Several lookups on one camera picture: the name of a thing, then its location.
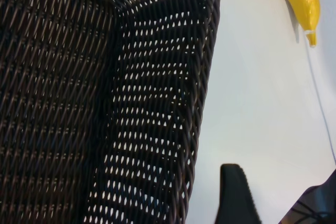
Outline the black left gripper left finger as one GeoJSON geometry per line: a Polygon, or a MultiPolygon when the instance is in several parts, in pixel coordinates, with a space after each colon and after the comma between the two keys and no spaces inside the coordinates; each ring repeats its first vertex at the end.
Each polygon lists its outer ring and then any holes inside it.
{"type": "Polygon", "coordinates": [[[215,223],[261,223],[247,177],[237,164],[220,167],[219,207],[215,223]]]}

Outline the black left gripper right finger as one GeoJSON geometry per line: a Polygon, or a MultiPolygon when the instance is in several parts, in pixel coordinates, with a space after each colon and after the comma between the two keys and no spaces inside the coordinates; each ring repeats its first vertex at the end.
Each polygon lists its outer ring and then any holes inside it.
{"type": "Polygon", "coordinates": [[[335,223],[335,172],[321,185],[309,187],[281,223],[335,223]]]}

